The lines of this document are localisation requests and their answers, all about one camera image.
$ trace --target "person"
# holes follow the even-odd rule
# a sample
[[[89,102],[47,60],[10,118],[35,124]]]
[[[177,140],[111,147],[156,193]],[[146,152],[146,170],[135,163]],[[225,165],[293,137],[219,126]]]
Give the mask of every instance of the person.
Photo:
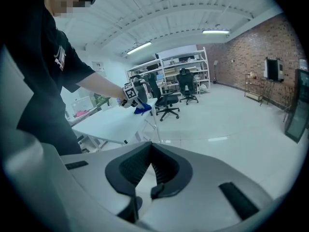
[[[125,100],[123,89],[82,62],[53,16],[72,13],[94,0],[28,0],[7,20],[4,44],[34,92],[18,124],[40,142],[52,144],[59,155],[79,154],[76,135],[65,119],[62,87],[70,92],[84,87]]]

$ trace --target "pink cloth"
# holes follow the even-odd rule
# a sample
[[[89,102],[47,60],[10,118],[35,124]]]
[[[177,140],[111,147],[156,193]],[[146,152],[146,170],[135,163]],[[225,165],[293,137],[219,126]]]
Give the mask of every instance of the pink cloth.
[[[76,113],[76,117],[80,117],[80,116],[82,116],[82,115],[84,115],[84,114],[87,114],[88,113],[88,111],[78,111],[77,113]]]

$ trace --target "black rubber pad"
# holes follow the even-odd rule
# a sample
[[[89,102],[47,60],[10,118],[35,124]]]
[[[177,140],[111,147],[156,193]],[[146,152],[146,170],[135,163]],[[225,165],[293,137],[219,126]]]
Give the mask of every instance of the black rubber pad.
[[[88,165],[88,162],[86,162],[84,160],[65,164],[65,166],[67,167],[68,170],[71,170],[71,169],[74,169],[74,168],[84,167],[86,165]]]
[[[246,195],[234,185],[234,183],[224,183],[221,184],[219,188],[242,220],[251,217],[259,211]]]

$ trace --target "glossy tile floor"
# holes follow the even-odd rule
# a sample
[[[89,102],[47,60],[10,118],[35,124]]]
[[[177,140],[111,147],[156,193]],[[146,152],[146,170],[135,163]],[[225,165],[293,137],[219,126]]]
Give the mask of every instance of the glossy tile floor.
[[[173,106],[181,110],[179,119],[170,114],[158,121],[163,143],[223,160],[259,183],[273,198],[286,193],[305,157],[308,131],[296,144],[284,134],[281,109],[266,102],[259,106],[234,88],[212,84],[211,93],[197,98],[198,104],[191,101]],[[118,146],[110,144],[104,149]],[[137,190],[150,193],[144,187],[150,191],[155,185],[152,172]]]

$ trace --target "tabletop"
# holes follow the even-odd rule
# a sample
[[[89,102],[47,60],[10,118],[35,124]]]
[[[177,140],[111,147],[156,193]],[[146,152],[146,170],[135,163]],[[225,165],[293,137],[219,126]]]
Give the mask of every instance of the tabletop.
[[[149,99],[147,104],[154,106],[157,99]],[[143,115],[134,114],[135,108],[113,107],[99,111],[73,126],[72,129],[83,135],[92,136],[109,142],[123,144],[139,130],[150,111]]]

